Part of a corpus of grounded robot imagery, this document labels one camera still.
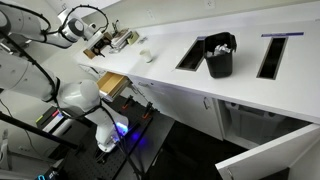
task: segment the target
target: blue light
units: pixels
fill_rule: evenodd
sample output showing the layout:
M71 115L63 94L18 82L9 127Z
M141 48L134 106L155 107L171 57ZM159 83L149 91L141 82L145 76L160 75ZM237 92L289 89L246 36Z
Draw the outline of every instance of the blue light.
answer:
M127 132L128 132L128 127L127 127L127 126L125 126L125 125L123 125L123 124L121 124L121 123L119 123L119 122L117 122L116 125L117 125L117 127L118 127L119 133L120 133L122 136L124 136L124 135L127 134Z

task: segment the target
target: white wall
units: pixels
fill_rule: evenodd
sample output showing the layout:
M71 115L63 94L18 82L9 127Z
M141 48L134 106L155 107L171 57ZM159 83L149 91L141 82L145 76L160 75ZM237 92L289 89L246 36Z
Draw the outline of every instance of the white wall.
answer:
M53 30L56 29L60 24L59 19L56 16L56 13L51 9L51 7L43 0L15 0L21 4L24 4L30 9L43 13L47 17L53 27ZM30 47L27 49L27 52L38 62L40 62L43 67L53 71L57 77L66 82L73 82L81 79L93 79L91 75L88 75L82 71L75 60L72 58L72 55L79 51L84 46L83 41L79 41L77 44L74 44L71 48L64 50L59 49L51 45L45 45L41 43L31 43ZM20 119L30 125L36 126L35 120L38 119L49 107L50 105L22 94L5 91L0 94L2 101L10 108L13 116L17 119ZM0 111L7 113L7 111L0 105ZM6 128L9 128L9 147L11 151L16 153L29 155L37 157L36 153L31 149L29 141L25 132L16 128L12 125L8 125L0 121L0 133ZM38 152L44 153L50 147L57 146L56 143L44 139L40 136L30 133L33 140L34 146ZM30 152L24 152L19 150L19 146L26 147L30 149Z
M311 1L316 0L216 0L215 9L205 9L204 0L122 0L103 11L111 22L118 19L120 28L138 28ZM149 18L147 9L153 12L155 20ZM94 13L84 21L100 26L105 23L101 17L100 13Z
M320 141L290 169L289 180L320 179Z

